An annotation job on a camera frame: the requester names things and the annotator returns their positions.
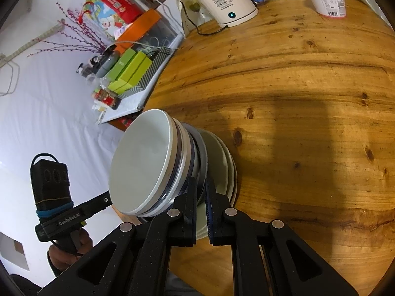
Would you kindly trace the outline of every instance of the stack of plates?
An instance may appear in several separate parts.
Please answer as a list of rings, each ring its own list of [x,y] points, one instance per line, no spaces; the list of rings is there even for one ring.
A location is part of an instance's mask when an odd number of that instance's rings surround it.
[[[109,178],[111,200],[120,212],[149,221],[170,209],[174,198],[185,193],[188,180],[196,178],[196,238],[201,239],[207,236],[203,190],[207,168],[217,193],[226,195],[233,207],[237,173],[222,140],[151,109],[134,120],[115,151]]]

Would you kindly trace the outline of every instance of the red berry branch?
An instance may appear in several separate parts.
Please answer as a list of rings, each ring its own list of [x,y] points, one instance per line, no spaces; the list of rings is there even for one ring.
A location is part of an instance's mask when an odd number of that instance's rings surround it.
[[[63,31],[59,32],[71,40],[70,44],[62,44],[38,39],[40,42],[52,44],[52,47],[47,49],[39,49],[37,52],[29,54],[29,57],[44,51],[88,51],[99,54],[104,52],[104,50],[107,48],[107,45],[102,41],[102,39],[100,39],[99,35],[92,28],[80,20],[80,11],[73,11],[69,8],[65,11],[58,2],[56,4],[66,17],[66,20],[62,19],[58,20],[58,22],[64,24],[65,29],[68,28],[76,36],[72,36]]]

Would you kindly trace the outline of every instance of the wood grain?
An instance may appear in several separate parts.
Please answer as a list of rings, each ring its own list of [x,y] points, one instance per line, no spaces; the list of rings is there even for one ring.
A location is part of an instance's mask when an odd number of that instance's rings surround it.
[[[395,256],[395,34],[363,3],[346,7],[329,19],[275,0],[191,33],[146,108],[219,136],[236,208],[283,219],[364,296]],[[170,268],[204,295],[233,294],[230,247],[174,248]]]

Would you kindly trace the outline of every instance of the white wall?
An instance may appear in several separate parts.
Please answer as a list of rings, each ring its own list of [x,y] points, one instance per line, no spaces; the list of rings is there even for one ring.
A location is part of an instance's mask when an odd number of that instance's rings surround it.
[[[33,0],[32,11],[0,33],[0,52],[8,55],[62,18],[64,8],[80,8],[85,0]],[[54,41],[64,43],[56,35]],[[29,271],[2,259],[10,273],[44,286],[54,276],[47,263],[48,243],[34,233],[38,224],[29,168],[33,156],[54,154],[68,165],[75,205],[108,190],[108,172],[122,132],[95,125],[91,87],[76,74],[88,52],[52,52],[27,57],[32,47],[14,59],[20,66],[13,94],[0,97],[0,232],[23,244]],[[0,70],[0,92],[9,84],[11,68]],[[88,219],[86,229],[98,243],[121,223],[108,208]]]

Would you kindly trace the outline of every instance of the metal rivet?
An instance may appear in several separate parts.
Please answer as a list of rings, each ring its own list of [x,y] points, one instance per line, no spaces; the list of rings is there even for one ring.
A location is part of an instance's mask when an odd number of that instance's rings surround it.
[[[284,227],[284,223],[280,219],[276,219],[272,221],[272,226],[277,229],[281,229]]]
[[[237,214],[237,210],[234,208],[226,208],[225,214],[227,214],[228,216],[234,216]]]
[[[168,214],[170,217],[177,217],[177,216],[180,214],[180,211],[179,211],[178,209],[176,209],[176,208],[173,208],[173,209],[170,209],[170,210],[167,212],[167,214]]]
[[[133,228],[133,225],[129,222],[124,222],[119,226],[119,229],[121,229],[122,232],[128,232],[131,231]]]

